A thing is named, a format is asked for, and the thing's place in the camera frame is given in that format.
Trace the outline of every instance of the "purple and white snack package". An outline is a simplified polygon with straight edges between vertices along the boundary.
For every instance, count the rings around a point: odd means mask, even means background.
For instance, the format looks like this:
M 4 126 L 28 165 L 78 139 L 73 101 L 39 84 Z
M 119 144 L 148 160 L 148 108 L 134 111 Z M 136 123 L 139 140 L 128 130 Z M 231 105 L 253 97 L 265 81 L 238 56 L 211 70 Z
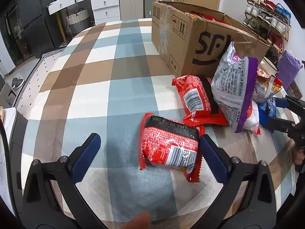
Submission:
M 212 79 L 214 100 L 235 132 L 241 132 L 257 78 L 258 60 L 240 59 L 231 42 Z

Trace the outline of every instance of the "blue gripper pad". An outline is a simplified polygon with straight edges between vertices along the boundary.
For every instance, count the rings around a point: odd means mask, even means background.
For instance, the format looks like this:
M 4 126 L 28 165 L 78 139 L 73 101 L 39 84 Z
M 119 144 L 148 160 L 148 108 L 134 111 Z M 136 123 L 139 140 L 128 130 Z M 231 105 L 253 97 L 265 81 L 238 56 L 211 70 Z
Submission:
M 101 148 L 101 137 L 95 134 L 89 142 L 85 142 L 81 147 L 84 149 L 71 169 L 71 180 L 74 184 L 83 180 L 94 157 Z
M 274 98 L 274 100 L 276 107 L 286 108 L 289 106 L 289 103 L 285 98 Z
M 225 151 L 222 148 L 218 148 L 207 134 L 202 135 L 199 138 L 199 150 L 210 167 L 217 182 L 226 184 L 228 181 L 229 171 L 218 155 L 218 153 L 221 153 L 224 157 L 226 157 L 225 155 L 227 154 Z

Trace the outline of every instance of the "plaid tablecloth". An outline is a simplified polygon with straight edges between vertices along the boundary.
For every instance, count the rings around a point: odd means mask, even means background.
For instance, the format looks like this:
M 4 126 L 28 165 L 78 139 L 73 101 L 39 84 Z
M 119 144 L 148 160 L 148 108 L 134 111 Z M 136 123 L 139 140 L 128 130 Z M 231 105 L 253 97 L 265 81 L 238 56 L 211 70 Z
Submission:
M 172 71 L 151 42 L 151 23 L 151 19 L 110 22 L 79 33 L 43 83 L 26 129 L 23 188 L 33 159 L 55 161 L 69 155 L 92 132 L 101 136 L 101 149 L 77 187 L 109 228 L 119 228 L 143 210 L 150 212 L 156 228 L 190 228 L 222 188 L 205 162 L 200 183 L 188 183 L 175 170 L 149 166 L 139 170 L 138 129 L 144 113 L 178 121 L 185 115 L 171 86 Z M 277 112 L 298 122 L 287 109 Z M 231 157 L 268 162 L 279 209 L 297 179 L 293 141 L 264 128 L 259 136 L 214 125 L 207 126 L 206 133 Z M 228 215 L 237 209 L 244 189 Z M 71 216 L 56 185 L 55 191 Z

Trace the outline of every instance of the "desk leg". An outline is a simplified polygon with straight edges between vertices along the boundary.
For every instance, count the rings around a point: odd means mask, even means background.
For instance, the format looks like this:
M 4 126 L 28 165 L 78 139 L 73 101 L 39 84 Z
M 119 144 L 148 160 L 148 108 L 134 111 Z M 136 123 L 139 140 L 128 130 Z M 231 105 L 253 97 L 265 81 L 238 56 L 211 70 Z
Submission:
M 67 45 L 68 43 L 67 43 L 67 40 L 66 40 L 65 33 L 64 33 L 64 31 L 63 31 L 63 26 L 62 26 L 62 24 L 61 24 L 61 21 L 60 21 L 58 12 L 56 12 L 56 19 L 57 19 L 57 23 L 58 23 L 59 30 L 60 30 L 61 36 L 62 36 L 62 38 L 63 38 L 63 41 L 64 41 L 65 44 Z

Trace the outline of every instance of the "red and black snack package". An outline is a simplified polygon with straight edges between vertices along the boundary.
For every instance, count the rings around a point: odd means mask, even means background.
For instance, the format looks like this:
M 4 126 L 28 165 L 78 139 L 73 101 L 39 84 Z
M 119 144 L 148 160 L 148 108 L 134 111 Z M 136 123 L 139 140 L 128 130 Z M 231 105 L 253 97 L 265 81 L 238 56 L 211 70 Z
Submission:
M 198 152 L 199 135 L 204 127 L 189 127 L 153 113 L 144 115 L 139 133 L 140 170 L 151 165 L 180 169 L 189 182 L 199 181 L 202 155 Z
M 174 78 L 186 116 L 183 123 L 188 126 L 202 124 L 228 125 L 228 122 L 214 101 L 210 78 L 186 75 Z

